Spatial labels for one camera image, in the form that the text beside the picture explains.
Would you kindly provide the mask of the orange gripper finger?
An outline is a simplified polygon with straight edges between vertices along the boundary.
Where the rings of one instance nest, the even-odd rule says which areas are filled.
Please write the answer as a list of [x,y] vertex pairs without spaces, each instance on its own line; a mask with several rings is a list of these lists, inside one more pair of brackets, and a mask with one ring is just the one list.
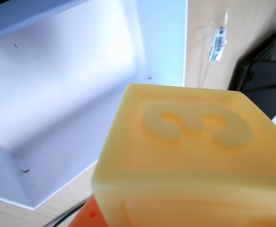
[[94,195],[86,201],[69,227],[108,227]]

